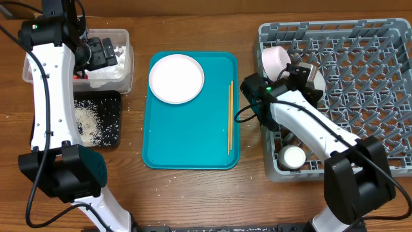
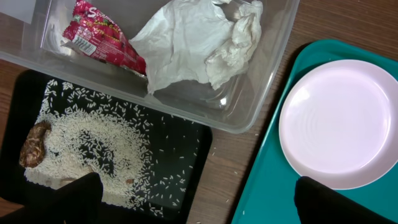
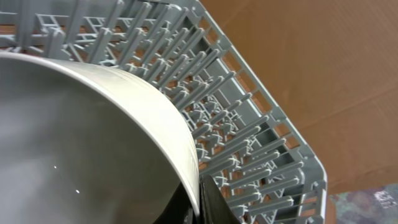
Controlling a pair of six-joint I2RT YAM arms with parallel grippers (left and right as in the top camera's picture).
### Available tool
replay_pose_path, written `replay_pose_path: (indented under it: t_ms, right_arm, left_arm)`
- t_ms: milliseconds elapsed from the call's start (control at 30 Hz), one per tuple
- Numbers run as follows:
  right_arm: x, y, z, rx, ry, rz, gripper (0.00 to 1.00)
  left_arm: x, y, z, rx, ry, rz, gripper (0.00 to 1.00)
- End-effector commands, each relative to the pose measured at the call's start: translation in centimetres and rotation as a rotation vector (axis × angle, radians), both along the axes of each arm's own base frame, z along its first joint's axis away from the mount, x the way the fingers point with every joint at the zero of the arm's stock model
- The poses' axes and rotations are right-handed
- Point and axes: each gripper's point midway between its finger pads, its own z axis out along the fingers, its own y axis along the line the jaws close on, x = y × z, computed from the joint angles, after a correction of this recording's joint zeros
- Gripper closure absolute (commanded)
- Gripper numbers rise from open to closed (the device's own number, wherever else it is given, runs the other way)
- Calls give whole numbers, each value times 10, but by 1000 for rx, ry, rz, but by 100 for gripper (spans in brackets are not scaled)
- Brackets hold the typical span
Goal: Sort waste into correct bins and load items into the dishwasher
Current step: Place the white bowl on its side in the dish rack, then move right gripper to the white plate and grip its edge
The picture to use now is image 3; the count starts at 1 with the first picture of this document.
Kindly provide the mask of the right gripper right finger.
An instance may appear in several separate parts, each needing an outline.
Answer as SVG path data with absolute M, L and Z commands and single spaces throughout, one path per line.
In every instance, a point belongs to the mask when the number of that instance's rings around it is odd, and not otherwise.
M 240 224 L 210 175 L 200 177 L 200 217 L 203 224 Z

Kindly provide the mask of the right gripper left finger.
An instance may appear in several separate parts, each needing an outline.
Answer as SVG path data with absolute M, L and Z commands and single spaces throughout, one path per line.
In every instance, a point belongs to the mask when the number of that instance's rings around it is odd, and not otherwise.
M 183 184 L 179 184 L 154 224 L 194 224 L 194 212 Z

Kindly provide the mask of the grey bowl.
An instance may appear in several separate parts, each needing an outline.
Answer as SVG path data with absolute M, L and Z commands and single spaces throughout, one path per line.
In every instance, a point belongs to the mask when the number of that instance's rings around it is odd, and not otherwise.
M 1 222 L 154 223 L 198 158 L 171 101 L 129 72 L 1 54 Z

